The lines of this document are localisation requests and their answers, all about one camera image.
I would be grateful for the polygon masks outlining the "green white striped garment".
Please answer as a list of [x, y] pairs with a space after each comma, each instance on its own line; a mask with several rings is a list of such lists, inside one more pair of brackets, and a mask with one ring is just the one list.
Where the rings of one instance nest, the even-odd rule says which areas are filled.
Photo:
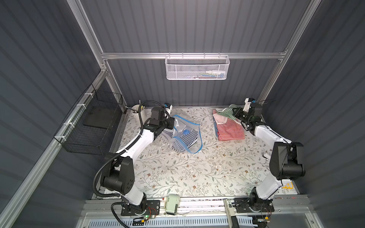
[[233, 111], [234, 108], [239, 108], [239, 106], [235, 105], [235, 104], [231, 104], [229, 107], [224, 108], [221, 111], [217, 111], [217, 114], [235, 121], [236, 117], [234, 116], [234, 111]]

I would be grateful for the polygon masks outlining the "blue white striped garment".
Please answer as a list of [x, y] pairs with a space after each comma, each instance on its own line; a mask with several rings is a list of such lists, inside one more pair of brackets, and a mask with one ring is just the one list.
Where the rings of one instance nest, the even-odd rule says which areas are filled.
[[[183, 135], [185, 129], [190, 131], [188, 135]], [[180, 130], [177, 127], [173, 130], [165, 129], [162, 132], [162, 136], [176, 152], [197, 154], [202, 149], [200, 131], [189, 126], [185, 126]]]

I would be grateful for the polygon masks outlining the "clear vacuum bag blue zip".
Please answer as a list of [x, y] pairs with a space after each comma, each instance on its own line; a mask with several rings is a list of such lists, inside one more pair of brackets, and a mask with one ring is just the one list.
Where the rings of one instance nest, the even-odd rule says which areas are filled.
[[197, 154], [202, 150], [200, 125], [174, 115], [173, 129], [164, 129], [161, 133], [168, 145], [179, 153]]

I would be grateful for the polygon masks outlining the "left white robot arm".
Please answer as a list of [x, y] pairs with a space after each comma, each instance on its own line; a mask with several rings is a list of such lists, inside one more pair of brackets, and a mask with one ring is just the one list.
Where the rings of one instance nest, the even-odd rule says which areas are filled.
[[135, 186], [134, 161], [165, 129], [173, 129], [175, 119], [170, 116], [171, 110], [169, 103], [154, 107], [151, 118], [143, 123], [142, 131], [122, 150], [106, 156], [105, 165], [93, 181], [96, 195], [119, 197], [130, 206], [145, 210], [146, 194]]

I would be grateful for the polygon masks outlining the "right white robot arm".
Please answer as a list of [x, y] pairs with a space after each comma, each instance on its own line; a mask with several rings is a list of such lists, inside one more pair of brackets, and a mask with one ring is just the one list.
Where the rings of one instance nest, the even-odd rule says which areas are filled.
[[248, 207], [253, 212], [269, 209], [277, 191], [286, 184], [305, 175], [304, 146], [293, 142], [262, 121], [262, 105], [252, 98], [246, 99], [244, 107], [234, 107], [233, 115], [240, 120], [242, 127], [252, 135], [272, 147], [269, 160], [269, 174], [264, 181], [254, 187], [250, 193]]

